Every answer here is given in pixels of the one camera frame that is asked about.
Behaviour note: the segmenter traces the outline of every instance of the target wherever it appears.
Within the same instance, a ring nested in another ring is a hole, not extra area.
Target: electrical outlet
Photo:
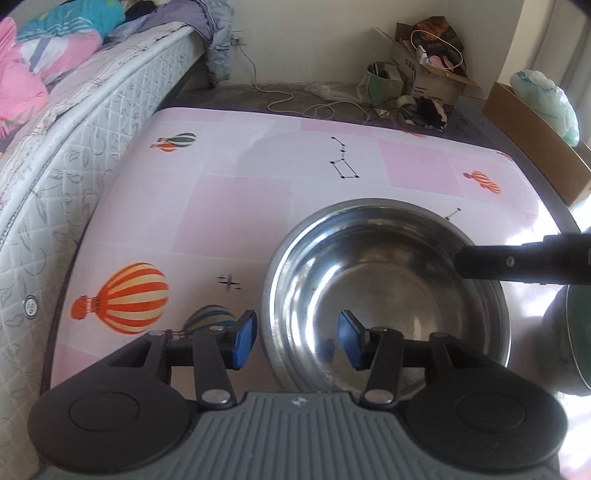
[[[244,36],[244,32],[242,30],[234,30],[232,32],[232,39],[230,40],[230,45],[232,45],[232,47],[237,47],[238,45],[246,45],[246,37]]]

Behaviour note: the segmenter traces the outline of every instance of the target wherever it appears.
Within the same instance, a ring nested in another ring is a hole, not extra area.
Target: wall
[[[441,14],[439,0],[234,0],[234,30],[256,64],[258,81],[358,82],[389,44],[375,31],[393,33]],[[231,83],[252,83],[252,66],[233,48]]]
[[[487,98],[505,65],[524,0],[444,1],[445,15],[464,44],[468,75],[480,86],[466,88],[464,95]]]
[[[12,11],[10,16],[14,18],[17,26],[22,27],[37,15],[61,5],[64,1],[65,0],[25,0]]]
[[[555,0],[525,0],[499,82],[509,83],[515,72],[532,68],[540,50]]]

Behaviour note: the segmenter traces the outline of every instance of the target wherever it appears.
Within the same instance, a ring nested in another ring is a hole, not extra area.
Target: brown cardboard box
[[[378,30],[392,42],[390,58],[407,80],[404,86],[405,95],[435,100],[443,105],[449,115],[466,85],[478,87],[467,77],[431,65],[421,65],[415,58],[412,47],[408,46],[409,42],[405,41],[413,31],[410,25],[397,24],[394,38]]]
[[[530,158],[568,206],[589,195],[591,150],[584,142],[569,146],[502,83],[493,86],[482,113]]]

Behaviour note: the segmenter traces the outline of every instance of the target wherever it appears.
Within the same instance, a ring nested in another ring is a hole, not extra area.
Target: white curtain
[[[591,21],[569,0],[556,0],[534,62],[560,86],[577,112],[581,140],[591,143]]]

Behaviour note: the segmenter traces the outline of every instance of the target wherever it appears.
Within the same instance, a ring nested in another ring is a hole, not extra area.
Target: floor
[[[332,88],[340,92],[346,92],[356,96],[356,85],[331,84]],[[292,112],[303,112],[312,105],[328,103],[322,98],[306,91],[307,85],[299,83],[276,83],[260,85],[264,90],[281,90],[292,94],[294,97],[287,102],[275,105],[277,110],[289,110]],[[267,109],[271,102],[288,98],[282,93],[262,93],[252,85],[220,85],[214,89],[192,89],[182,90],[172,100],[169,106],[184,106],[194,108],[211,108],[217,110],[238,110],[248,112],[272,113]],[[386,128],[399,128],[389,119],[382,119],[377,116],[370,105],[362,105],[369,114],[369,125]],[[362,124],[366,121],[366,115],[354,105],[339,103],[333,107],[335,110],[332,120],[337,122],[348,122]],[[281,113],[282,115],[295,115],[295,113]],[[328,109],[318,110],[319,118],[327,118],[331,112]]]

